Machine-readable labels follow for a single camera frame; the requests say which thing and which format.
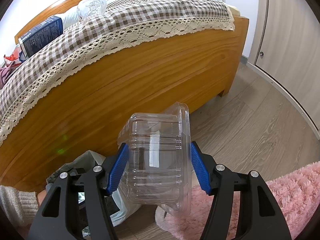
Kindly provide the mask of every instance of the clear plastic bowl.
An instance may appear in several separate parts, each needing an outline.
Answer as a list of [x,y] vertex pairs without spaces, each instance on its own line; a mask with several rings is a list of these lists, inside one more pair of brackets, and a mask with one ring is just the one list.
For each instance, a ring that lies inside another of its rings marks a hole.
[[106,0],[82,0],[77,6],[80,21],[88,21],[92,16],[104,15],[106,13]]
[[133,114],[118,136],[129,162],[120,182],[127,199],[158,204],[173,216],[188,215],[191,203],[188,107],[175,103],[163,114]]

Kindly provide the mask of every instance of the hand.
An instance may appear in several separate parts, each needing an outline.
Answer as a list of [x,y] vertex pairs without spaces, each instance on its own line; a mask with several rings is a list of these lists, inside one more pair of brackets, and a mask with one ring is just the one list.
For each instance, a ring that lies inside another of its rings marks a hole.
[[42,201],[44,200],[45,196],[47,195],[47,191],[43,190],[37,195],[38,205],[41,206]]

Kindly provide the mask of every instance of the sweater sleeve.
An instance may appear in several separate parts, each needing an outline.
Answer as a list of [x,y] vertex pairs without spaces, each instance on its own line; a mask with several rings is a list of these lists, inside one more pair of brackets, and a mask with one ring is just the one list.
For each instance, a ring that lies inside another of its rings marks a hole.
[[31,224],[38,211],[35,192],[22,192],[1,185],[0,206],[14,227]]

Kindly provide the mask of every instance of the blue textured pad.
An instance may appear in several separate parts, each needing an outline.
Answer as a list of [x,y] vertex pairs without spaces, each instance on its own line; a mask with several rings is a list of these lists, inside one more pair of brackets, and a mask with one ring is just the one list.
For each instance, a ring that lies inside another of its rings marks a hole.
[[107,190],[110,195],[117,190],[124,168],[127,165],[128,159],[129,159],[129,147],[126,144],[124,145],[123,149],[119,153],[118,158],[109,173],[109,182],[108,182]]
[[193,143],[191,143],[191,162],[193,168],[195,169],[201,189],[209,194],[211,192],[209,172],[204,166],[202,159]]

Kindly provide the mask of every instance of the pink cloth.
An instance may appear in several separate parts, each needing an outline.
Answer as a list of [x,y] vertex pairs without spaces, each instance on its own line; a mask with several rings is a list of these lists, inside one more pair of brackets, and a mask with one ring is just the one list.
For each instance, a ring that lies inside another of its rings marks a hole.
[[[320,162],[310,164],[267,185],[275,196],[287,221],[292,239],[296,238],[309,222],[320,203]],[[212,204],[212,196],[206,195],[200,186],[192,188],[191,214],[175,218],[169,214],[164,219],[156,217],[163,230],[180,240],[199,240]],[[236,235],[240,194],[235,192],[228,239]]]
[[10,78],[10,74],[16,69],[14,64],[15,61],[13,61],[9,66],[0,68],[0,89],[4,87]]

